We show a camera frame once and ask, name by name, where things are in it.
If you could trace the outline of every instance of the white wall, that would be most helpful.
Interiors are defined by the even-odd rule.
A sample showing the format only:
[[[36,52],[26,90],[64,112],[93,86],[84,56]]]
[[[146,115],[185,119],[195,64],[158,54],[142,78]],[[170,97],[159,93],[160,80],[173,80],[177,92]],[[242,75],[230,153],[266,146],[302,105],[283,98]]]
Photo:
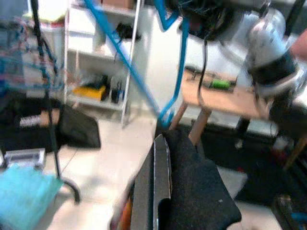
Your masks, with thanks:
[[[145,7],[142,9],[139,30],[142,34],[142,40],[136,46],[134,63],[137,65],[140,73],[150,88],[158,105],[163,108],[173,95],[177,79],[177,68],[179,62],[179,51],[181,45],[181,32],[177,32],[180,20],[177,20],[171,28],[162,32],[160,30],[158,14],[155,8]],[[233,48],[235,52],[243,54],[241,49]],[[203,65],[203,41],[196,40],[191,36],[188,39],[186,65],[194,65],[202,69]],[[228,61],[221,53],[217,44],[208,46],[208,66],[207,70],[227,72],[228,74],[243,75],[241,67]],[[132,106],[146,108],[144,101],[135,87],[130,88]],[[177,110],[182,102],[179,96],[175,109]],[[189,108],[185,116],[196,118],[199,113],[198,109]]]

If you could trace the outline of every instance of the orange object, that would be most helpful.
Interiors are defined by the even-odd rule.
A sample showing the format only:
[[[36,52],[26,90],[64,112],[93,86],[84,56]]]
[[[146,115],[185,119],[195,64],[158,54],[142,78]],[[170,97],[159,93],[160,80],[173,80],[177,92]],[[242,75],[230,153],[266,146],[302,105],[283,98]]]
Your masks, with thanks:
[[[130,230],[131,213],[132,213],[132,203],[131,203],[131,199],[129,198],[129,200],[127,201],[124,207],[123,214],[120,219],[120,223],[121,223],[120,229],[121,230]]]

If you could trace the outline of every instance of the light blue towel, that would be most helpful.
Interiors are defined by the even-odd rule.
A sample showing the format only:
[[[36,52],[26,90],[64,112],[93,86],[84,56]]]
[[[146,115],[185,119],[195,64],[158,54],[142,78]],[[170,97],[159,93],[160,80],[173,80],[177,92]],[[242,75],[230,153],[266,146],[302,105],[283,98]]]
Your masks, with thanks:
[[[0,174],[0,223],[14,230],[32,230],[63,185],[33,168],[12,166]]]

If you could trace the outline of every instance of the black cushion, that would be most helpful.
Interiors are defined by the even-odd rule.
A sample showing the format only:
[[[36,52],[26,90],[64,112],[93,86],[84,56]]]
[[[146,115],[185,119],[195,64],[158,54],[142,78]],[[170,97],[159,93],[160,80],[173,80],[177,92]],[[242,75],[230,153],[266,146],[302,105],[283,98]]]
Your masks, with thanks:
[[[166,230],[223,230],[241,220],[213,161],[201,157],[183,131],[164,134],[172,165]]]

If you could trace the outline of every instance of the green object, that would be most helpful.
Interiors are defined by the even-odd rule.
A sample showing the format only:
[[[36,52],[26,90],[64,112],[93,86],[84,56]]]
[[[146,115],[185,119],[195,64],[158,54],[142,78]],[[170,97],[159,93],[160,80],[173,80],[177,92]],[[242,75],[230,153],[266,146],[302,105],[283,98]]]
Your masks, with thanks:
[[[230,88],[230,82],[227,80],[214,79],[210,84],[210,88],[228,90]]]

